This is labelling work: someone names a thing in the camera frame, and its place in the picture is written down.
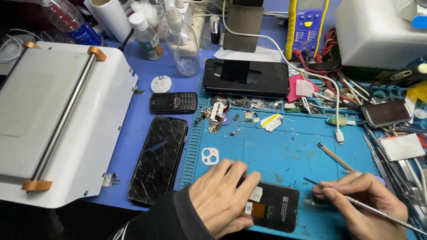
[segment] white plastic bottle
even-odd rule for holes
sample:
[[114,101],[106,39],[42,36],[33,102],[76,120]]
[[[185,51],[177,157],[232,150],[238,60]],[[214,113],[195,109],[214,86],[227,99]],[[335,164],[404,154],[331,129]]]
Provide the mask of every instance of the white plastic bottle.
[[76,44],[106,46],[78,9],[66,0],[42,0],[40,5],[50,22],[65,32]]
[[176,68],[183,76],[193,76],[200,70],[199,46],[193,29],[184,22],[182,14],[172,4],[166,3],[169,29],[166,42],[174,57]]
[[129,17],[132,27],[135,29],[135,39],[138,41],[147,58],[159,60],[163,56],[163,48],[160,45],[156,31],[148,26],[147,20],[142,13],[134,13]]

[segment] hand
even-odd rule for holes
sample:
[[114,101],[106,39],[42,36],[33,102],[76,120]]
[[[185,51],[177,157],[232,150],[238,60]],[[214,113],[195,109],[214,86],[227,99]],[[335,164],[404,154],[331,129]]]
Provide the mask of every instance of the hand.
[[[251,216],[242,210],[261,174],[252,172],[246,177],[247,171],[248,166],[243,162],[223,159],[190,186],[191,202],[216,239],[254,224]],[[237,187],[242,178],[244,181]]]
[[348,230],[359,240],[405,240],[406,228],[366,209],[357,210],[349,195],[392,217],[406,222],[408,210],[374,175],[354,171],[336,181],[321,181],[325,188],[313,187],[314,195],[328,199],[343,214]]

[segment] blue bottle label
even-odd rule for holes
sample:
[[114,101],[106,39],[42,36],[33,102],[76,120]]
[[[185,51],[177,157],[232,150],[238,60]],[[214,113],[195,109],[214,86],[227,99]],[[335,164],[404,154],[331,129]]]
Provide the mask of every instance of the blue bottle label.
[[100,46],[102,39],[95,30],[84,21],[79,29],[67,32],[68,36],[76,43],[80,45],[91,45]]

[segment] black sleeve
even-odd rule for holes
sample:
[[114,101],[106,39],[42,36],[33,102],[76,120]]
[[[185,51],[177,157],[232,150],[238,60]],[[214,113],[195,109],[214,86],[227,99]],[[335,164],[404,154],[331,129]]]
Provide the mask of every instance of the black sleeve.
[[109,240],[214,240],[191,203],[189,188],[162,194],[149,211],[127,222]]

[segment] yellow multimeter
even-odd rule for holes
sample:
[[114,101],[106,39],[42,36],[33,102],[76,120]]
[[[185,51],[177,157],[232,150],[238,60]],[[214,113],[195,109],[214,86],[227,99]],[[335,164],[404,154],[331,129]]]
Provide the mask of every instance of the yellow multimeter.
[[310,50],[313,58],[319,47],[323,20],[329,0],[290,0],[288,39],[285,48],[287,60],[297,59],[293,50]]

